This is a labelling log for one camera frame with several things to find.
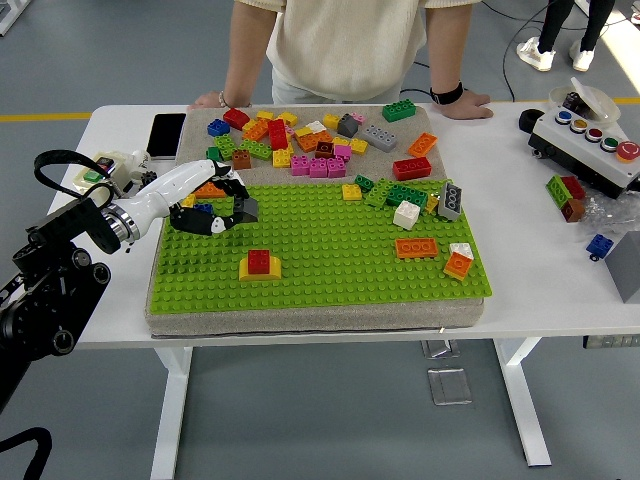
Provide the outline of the person's right hand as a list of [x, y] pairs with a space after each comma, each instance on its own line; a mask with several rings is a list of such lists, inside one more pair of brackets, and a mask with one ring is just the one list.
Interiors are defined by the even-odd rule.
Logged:
[[219, 91], [210, 91], [208, 93], [200, 95], [192, 104], [190, 104], [188, 110], [205, 109], [205, 108], [222, 108], [225, 106], [224, 98]]

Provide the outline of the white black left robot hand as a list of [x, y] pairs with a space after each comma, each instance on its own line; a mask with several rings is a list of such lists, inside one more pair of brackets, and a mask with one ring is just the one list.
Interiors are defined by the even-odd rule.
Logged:
[[131, 198], [114, 200], [111, 209], [127, 229], [129, 238], [138, 240], [147, 234], [155, 219], [168, 217], [174, 205], [207, 182], [217, 185], [228, 196], [251, 199], [241, 177], [230, 165], [203, 159], [175, 167]]

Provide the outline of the person's left hand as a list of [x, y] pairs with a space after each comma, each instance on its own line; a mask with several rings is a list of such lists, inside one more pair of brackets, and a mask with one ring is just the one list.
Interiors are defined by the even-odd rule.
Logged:
[[440, 113], [453, 120], [476, 120], [492, 118], [494, 113], [487, 105], [491, 98], [487, 94], [477, 94], [473, 91], [464, 91], [455, 102], [447, 105], [439, 105]]

